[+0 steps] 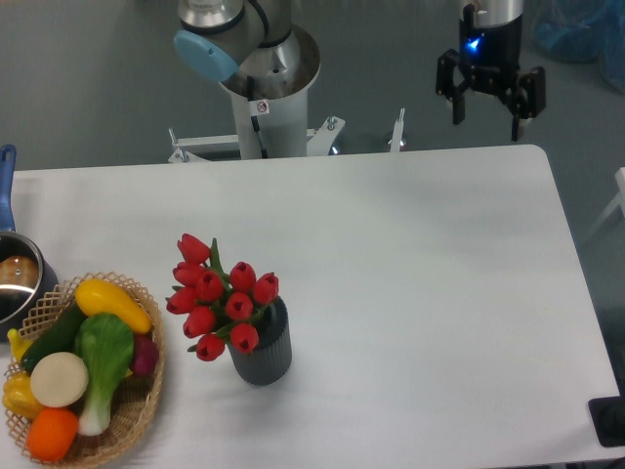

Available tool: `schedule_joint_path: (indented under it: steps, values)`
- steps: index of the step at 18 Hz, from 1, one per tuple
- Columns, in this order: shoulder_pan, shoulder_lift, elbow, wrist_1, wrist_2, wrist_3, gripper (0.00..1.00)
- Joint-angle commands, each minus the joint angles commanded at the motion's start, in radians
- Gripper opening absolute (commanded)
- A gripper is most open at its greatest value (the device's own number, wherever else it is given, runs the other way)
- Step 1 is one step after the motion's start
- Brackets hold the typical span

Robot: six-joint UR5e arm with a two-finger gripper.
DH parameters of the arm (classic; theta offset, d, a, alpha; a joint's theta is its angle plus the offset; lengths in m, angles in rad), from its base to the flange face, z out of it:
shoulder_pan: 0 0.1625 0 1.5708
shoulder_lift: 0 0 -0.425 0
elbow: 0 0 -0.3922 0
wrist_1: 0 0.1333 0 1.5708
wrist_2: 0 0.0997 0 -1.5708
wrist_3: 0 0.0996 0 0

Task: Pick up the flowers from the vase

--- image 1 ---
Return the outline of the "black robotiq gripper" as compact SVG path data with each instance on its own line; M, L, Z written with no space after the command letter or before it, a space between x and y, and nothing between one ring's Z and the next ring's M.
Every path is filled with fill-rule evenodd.
M531 120L546 108L546 70L537 66L519 69L522 16L498 25L478 27L459 21L459 54L453 49L437 59L436 92L452 106L452 122L465 119L464 93L469 87L486 94L503 93L501 102L512 115L511 140L523 135L523 121ZM463 80L456 85L454 73Z

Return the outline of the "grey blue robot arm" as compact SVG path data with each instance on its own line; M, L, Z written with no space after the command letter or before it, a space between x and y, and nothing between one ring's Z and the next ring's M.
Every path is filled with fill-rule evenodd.
M461 1L458 48L437 59L436 93L452 106L455 125L465 118L466 91L495 97L512 115L511 140L546 107L546 71L520 65L522 1Z

